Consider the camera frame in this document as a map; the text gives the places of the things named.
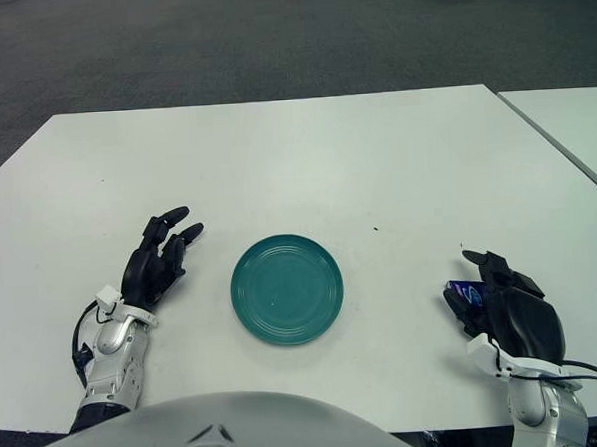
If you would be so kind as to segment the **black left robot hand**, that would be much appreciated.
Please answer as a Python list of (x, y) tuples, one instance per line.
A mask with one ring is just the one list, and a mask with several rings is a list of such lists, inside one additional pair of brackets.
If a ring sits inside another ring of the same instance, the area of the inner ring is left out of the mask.
[(152, 216), (142, 240), (127, 262), (121, 281), (126, 305), (151, 311), (166, 291), (184, 274), (186, 248), (202, 234), (203, 223), (195, 223), (181, 233), (170, 233), (190, 213), (187, 206), (177, 207), (161, 216)]

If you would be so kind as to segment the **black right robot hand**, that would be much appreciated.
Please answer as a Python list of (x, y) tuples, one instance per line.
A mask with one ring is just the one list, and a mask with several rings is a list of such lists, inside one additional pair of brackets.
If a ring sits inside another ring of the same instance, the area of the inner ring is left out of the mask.
[(491, 251), (464, 250), (462, 256), (477, 266), (481, 279), (450, 281), (442, 296), (464, 333), (472, 338), (487, 334), (511, 356), (560, 365), (566, 352), (564, 331), (537, 284)]

